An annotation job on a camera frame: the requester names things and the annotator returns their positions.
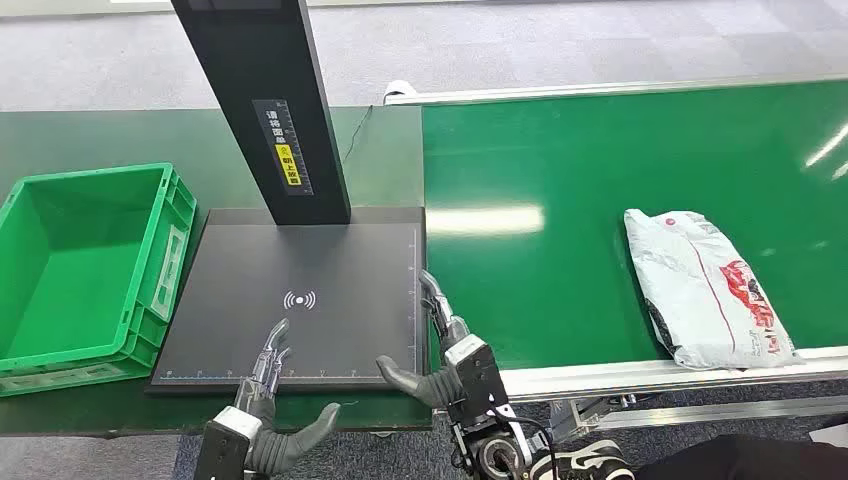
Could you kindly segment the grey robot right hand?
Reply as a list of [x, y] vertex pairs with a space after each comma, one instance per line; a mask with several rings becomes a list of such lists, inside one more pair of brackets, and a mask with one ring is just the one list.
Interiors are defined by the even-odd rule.
[[[435, 277], [421, 270], [418, 279], [422, 289], [422, 312], [432, 322], [442, 352], [470, 334], [465, 320], [456, 315]], [[419, 400], [432, 409], [445, 408], [464, 395], [455, 373], [439, 370], [425, 376], [401, 369], [386, 355], [376, 359], [383, 379], [397, 390]]]

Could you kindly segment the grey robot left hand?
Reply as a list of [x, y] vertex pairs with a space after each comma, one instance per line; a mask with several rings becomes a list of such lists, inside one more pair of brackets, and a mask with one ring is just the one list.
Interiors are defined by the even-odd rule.
[[302, 456], [334, 432], [341, 410], [340, 404], [329, 403], [311, 424], [296, 433], [284, 434], [275, 429], [277, 386], [283, 364], [291, 353], [291, 348], [285, 345], [288, 330], [289, 322], [285, 318], [271, 329], [252, 373], [242, 380], [234, 402], [237, 409], [260, 422], [251, 440], [245, 468], [269, 477], [290, 470]]

